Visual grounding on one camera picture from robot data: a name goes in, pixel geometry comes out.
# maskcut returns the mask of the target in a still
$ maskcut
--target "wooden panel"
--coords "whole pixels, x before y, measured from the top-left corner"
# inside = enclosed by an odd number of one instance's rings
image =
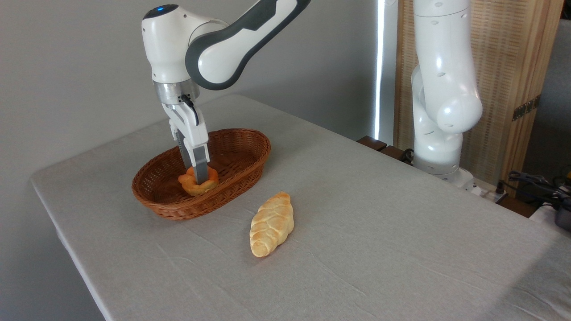
[[[538,96],[563,0],[472,0],[472,53],[484,111],[464,134],[460,165],[496,184],[521,169],[535,113],[512,123],[516,108]],[[411,74],[417,63],[412,0],[399,11],[395,146],[413,146]]]

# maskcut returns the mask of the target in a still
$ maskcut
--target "electrical cord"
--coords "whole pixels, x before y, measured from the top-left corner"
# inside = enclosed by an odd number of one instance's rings
[[[400,157],[400,161],[401,162],[406,162],[408,161],[409,163],[412,163],[412,159],[414,158],[414,149],[405,149],[403,155]]]
[[[524,172],[518,171],[511,171],[508,175],[508,180],[510,182],[523,182],[527,185],[523,186],[522,188],[515,187],[503,180],[500,182],[505,184],[506,186],[524,194],[525,196],[531,197],[537,201],[541,201],[547,204],[550,204],[553,208],[558,210],[559,208],[564,208],[565,210],[571,211],[571,205],[569,201],[566,200],[571,198],[571,194],[568,191],[561,189],[560,187],[550,184],[543,176],[540,175],[530,175]],[[540,190],[544,190],[549,192],[548,195],[536,195],[529,191],[524,190],[527,186],[534,186],[539,188]]]
[[[529,175],[524,172],[511,171],[508,175],[510,182],[525,182],[534,185],[544,191],[551,193],[563,193],[567,196],[571,196],[568,191],[565,191],[557,186],[551,185],[543,176],[540,175]]]

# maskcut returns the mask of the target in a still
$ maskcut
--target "white wall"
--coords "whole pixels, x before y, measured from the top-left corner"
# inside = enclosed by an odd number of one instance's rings
[[[234,21],[255,0],[185,0]],[[35,171],[165,118],[140,20],[155,0],[4,0],[0,320],[101,320],[29,183]],[[372,133],[377,2],[313,0],[252,58],[239,92],[358,139]]]

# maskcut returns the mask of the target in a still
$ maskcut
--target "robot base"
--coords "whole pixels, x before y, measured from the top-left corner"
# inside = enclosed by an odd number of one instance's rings
[[[458,168],[457,170],[455,170],[450,174],[434,175],[434,176],[442,180],[445,180],[457,186],[458,188],[469,191],[472,194],[480,196],[480,194],[482,193],[482,189],[479,188],[474,182],[474,176],[470,174],[469,171],[463,168]]]

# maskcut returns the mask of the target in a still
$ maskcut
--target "braided bread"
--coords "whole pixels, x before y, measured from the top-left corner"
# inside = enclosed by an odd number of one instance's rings
[[[261,258],[282,244],[293,230],[293,207],[286,192],[267,200],[252,218],[250,248]]]

